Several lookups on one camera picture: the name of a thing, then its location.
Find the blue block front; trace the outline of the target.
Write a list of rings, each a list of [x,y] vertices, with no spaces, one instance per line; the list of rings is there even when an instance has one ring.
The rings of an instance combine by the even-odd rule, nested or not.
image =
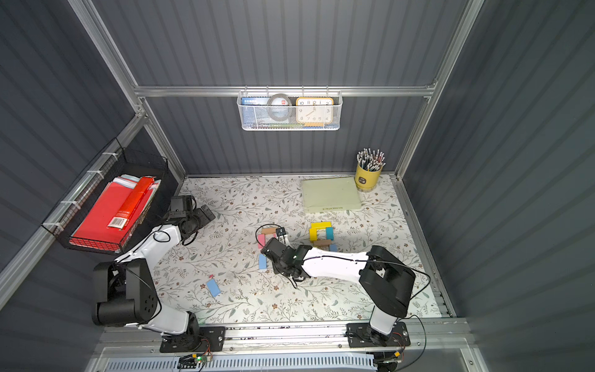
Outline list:
[[[209,293],[214,298],[216,298],[217,296],[219,296],[221,294],[221,290],[214,278],[210,278],[206,282],[206,288],[209,290]]]

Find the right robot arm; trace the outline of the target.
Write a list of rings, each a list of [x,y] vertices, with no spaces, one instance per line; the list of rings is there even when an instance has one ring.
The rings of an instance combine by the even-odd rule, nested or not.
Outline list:
[[[285,229],[259,244],[260,253],[280,274],[296,285],[306,279],[327,277],[360,285],[373,302],[368,330],[371,336],[392,334],[395,323],[408,314],[416,272],[382,246],[347,254],[308,245],[293,248]]]

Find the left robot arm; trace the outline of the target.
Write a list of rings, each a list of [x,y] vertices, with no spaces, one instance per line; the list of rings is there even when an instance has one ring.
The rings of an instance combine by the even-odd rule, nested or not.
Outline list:
[[[215,220],[195,197],[172,198],[170,209],[134,248],[93,271],[91,319],[97,326],[128,326],[178,336],[191,327],[191,315],[161,302],[153,280],[154,268],[171,249],[194,242],[201,229]]]

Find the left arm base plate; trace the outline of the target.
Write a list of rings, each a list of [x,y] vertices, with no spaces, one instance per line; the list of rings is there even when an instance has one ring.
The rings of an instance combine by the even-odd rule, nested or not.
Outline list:
[[[223,350],[226,328],[223,326],[200,326],[197,330],[175,336],[163,336],[161,353],[207,353]]]

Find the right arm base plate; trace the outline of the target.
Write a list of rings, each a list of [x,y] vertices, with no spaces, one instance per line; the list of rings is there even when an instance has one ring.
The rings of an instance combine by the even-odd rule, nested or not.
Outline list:
[[[368,323],[355,322],[346,325],[346,337],[350,348],[409,347],[411,341],[404,322],[395,322],[388,335],[373,330]]]

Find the teal block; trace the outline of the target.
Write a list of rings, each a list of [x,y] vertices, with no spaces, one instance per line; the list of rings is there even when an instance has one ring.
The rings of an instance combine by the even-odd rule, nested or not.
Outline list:
[[[334,229],[332,227],[327,227],[325,229],[325,238],[331,241],[334,240]]]

